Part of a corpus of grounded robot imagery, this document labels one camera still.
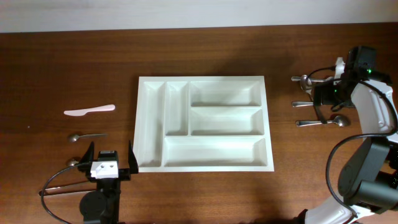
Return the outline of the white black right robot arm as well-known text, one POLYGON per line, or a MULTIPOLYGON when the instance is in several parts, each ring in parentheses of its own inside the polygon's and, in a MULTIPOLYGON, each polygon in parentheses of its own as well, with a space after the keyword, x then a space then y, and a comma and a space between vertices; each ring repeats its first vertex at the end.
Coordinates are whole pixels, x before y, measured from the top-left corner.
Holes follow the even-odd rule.
POLYGON ((392 99, 392 80, 375 67, 376 50, 353 47, 348 58, 338 58, 330 70, 334 77, 313 79, 303 75, 298 81, 310 95, 307 103, 321 115, 319 107, 329 105, 333 112, 354 108, 358 112, 361 134, 341 140, 331 150, 325 168, 330 197, 321 205, 303 210, 294 223, 357 223, 362 217, 397 211, 397 173, 381 170, 384 164, 397 169, 397 110, 392 99), (338 190, 330 181, 332 158, 347 142, 363 143, 342 168, 338 190))

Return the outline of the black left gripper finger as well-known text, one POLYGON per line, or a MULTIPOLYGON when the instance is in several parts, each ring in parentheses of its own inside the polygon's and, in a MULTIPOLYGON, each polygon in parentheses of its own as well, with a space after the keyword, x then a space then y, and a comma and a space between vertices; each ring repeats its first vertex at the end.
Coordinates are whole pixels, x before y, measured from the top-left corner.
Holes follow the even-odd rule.
POLYGON ((129 164, 129 173, 130 174, 138 174, 139 173, 139 166, 138 166, 137 159, 133 152, 133 146, 132 146, 131 140, 129 140, 128 164, 129 164))
POLYGON ((85 152, 83 157, 80 159, 80 164, 86 163, 86 162, 92 162, 94 159, 94 152, 95 152, 95 144, 94 142, 91 142, 88 150, 85 152))

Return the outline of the large metal spoon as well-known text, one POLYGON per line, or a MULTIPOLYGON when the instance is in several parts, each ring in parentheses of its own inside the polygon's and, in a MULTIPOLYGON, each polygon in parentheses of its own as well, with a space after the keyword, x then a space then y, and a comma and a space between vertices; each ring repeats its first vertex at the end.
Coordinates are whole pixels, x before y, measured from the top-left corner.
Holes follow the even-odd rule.
POLYGON ((311 91, 312 90, 312 84, 311 82, 308 80, 308 77, 306 75, 304 75, 304 77, 306 78, 304 80, 304 78, 302 78, 299 83, 300 83, 300 87, 303 91, 311 91))
MULTIPOLYGON (((295 122, 295 125, 297 127, 314 126, 320 124, 323 123, 321 121, 312 121, 312 120, 300 120, 295 122)), ((337 124, 339 127, 345 127, 349 126, 351 123, 347 117, 343 115, 337 115, 333 119, 327 120, 325 124, 337 124)))

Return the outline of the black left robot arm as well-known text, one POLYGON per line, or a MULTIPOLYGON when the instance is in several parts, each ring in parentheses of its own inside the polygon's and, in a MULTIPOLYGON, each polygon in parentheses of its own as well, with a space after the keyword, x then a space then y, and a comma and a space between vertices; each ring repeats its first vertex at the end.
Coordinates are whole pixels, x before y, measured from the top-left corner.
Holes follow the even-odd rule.
POLYGON ((78 163, 78 170, 85 173, 89 182, 96 184, 94 191, 88 192, 80 201, 79 209, 84 223, 118 223, 121 182, 130 181, 139 172, 132 144, 128 149, 128 168, 119 167, 117 151, 100 151, 94 158, 95 145, 90 143, 88 150, 78 163))

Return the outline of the metal fork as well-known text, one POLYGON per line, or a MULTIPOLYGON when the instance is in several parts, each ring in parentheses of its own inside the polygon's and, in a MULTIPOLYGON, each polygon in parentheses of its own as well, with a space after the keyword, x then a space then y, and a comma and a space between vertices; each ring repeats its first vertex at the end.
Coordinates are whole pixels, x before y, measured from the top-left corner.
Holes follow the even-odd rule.
POLYGON ((293 107, 313 106, 312 101, 293 101, 291 103, 293 107))
MULTIPOLYGON (((304 80, 306 79, 306 78, 304 77, 304 75, 303 75, 303 76, 301 76, 301 77, 291 77, 291 80, 292 80, 293 82, 299 82, 302 78, 304 78, 304 80)), ((329 81, 329 80, 332 80, 332 79, 334 79, 334 77, 327 77, 326 79, 308 78, 308 80, 309 80, 311 83, 322 83, 322 82, 326 82, 326 81, 329 81)))

